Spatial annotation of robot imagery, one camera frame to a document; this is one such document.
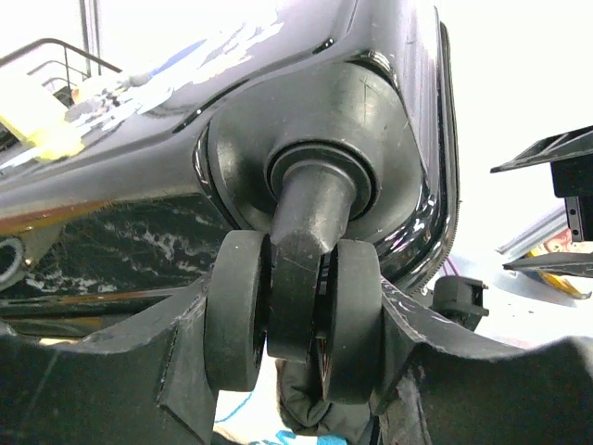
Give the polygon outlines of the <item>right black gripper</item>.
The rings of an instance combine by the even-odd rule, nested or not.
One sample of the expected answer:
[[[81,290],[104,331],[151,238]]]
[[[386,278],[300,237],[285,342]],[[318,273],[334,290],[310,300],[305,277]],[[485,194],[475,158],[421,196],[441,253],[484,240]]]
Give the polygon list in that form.
[[[536,141],[524,152],[490,169],[506,172],[547,163],[554,194],[564,200],[568,228],[576,242],[592,240],[592,128],[555,134]],[[592,276],[590,253],[549,253],[503,265],[516,272],[553,273],[583,278]]]

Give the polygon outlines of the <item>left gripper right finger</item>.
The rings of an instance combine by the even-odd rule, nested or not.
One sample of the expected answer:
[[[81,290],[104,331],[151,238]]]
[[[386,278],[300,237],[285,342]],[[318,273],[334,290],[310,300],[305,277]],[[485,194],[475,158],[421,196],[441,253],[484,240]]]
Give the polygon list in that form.
[[[591,339],[521,350],[381,285],[384,369],[372,409],[385,444],[591,443]]]

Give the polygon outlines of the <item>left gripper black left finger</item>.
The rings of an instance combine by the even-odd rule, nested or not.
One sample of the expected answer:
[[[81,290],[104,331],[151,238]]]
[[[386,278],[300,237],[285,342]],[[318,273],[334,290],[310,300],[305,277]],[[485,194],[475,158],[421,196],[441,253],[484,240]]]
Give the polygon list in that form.
[[[208,444],[208,282],[76,344],[40,345],[2,324],[2,443]]]

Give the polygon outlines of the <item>black white space suitcase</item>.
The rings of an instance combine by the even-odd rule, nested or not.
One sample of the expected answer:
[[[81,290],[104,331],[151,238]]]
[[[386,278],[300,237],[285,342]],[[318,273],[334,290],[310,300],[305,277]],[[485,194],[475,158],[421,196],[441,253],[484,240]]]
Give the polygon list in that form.
[[[68,109],[76,156],[1,154],[1,278],[68,223],[207,197],[231,225],[208,276],[208,384],[247,390],[259,355],[324,343],[322,391],[368,402],[384,369],[382,281],[418,290],[458,210],[448,36],[429,1],[297,1]]]

